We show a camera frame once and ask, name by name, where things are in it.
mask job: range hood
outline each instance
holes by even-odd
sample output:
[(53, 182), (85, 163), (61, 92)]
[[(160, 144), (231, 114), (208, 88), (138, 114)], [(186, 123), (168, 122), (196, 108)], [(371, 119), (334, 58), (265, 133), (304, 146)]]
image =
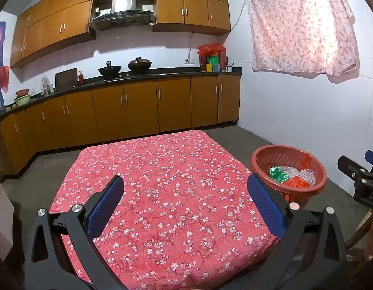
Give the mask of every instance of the range hood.
[(154, 11), (137, 10), (136, 2), (137, 0), (112, 0), (111, 9), (93, 18), (89, 24), (95, 31), (153, 24), (156, 20)]

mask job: white tiled wall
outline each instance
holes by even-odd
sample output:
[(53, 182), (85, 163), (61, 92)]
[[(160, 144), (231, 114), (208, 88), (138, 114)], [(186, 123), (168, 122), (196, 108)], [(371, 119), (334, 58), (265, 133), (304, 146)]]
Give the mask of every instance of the white tiled wall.
[[(243, 2), (229, 0), (232, 25)], [(353, 182), (338, 170), (337, 160), (345, 155), (371, 167), (364, 155), (373, 151), (373, 13), (365, 0), (348, 2), (356, 19), (360, 72), (341, 84), (326, 75), (253, 72), (247, 6), (224, 45), (228, 60), (243, 68), (238, 124), (272, 143), (309, 151), (326, 167), (328, 177), (352, 195)]]

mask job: orange plastic bag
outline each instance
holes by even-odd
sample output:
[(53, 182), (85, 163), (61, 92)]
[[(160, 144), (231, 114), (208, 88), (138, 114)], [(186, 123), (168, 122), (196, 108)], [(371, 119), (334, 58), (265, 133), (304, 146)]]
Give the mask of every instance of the orange plastic bag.
[(294, 188), (309, 188), (309, 182), (302, 180), (300, 176), (289, 178), (288, 180), (283, 182), (284, 185), (292, 186)]

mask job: kitchen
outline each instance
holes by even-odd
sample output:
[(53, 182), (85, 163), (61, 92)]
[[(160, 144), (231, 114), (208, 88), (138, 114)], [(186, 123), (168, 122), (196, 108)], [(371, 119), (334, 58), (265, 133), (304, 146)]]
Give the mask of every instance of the kitchen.
[[(241, 69), (201, 72), (206, 67), (199, 67), (196, 53), (230, 30), (228, 3), (179, 2), (40, 0), (23, 12), (14, 29), (4, 101), (13, 104), (12, 88), (29, 88), (32, 100), (0, 116), (0, 174), (23, 173), (45, 151), (237, 121)], [(79, 7), (86, 7), (88, 18), (81, 18), (86, 12)], [(110, 13), (119, 19), (104, 20)], [(225, 18), (217, 20), (217, 14)], [(147, 72), (129, 70), (138, 57), (153, 61)], [(106, 61), (120, 71), (101, 76)], [(13, 86), (16, 74), (22, 82)], [(56, 93), (41, 96), (42, 78)]]

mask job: gray floor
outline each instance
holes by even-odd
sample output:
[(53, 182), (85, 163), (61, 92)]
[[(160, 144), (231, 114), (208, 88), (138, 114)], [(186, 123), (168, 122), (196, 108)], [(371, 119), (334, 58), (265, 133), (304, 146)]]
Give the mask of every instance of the gray floor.
[[(253, 151), (268, 144), (267, 141), (239, 126), (214, 128), (205, 132), (248, 168)], [(74, 151), (38, 157), (19, 180), (5, 180), (3, 182), (3, 187), (9, 198), (21, 205), (20, 218), (23, 222), (25, 251), (37, 210), (42, 207), (49, 209), (67, 171), (78, 154), (79, 151)], [(355, 202), (350, 195), (329, 180), (323, 192), (314, 196), (306, 208), (321, 211), (327, 206), (332, 206), (336, 210), (345, 239), (355, 232), (358, 223), (368, 211), (368, 208)], [(358, 247), (362, 247), (364, 244), (365, 241), (362, 240)]]

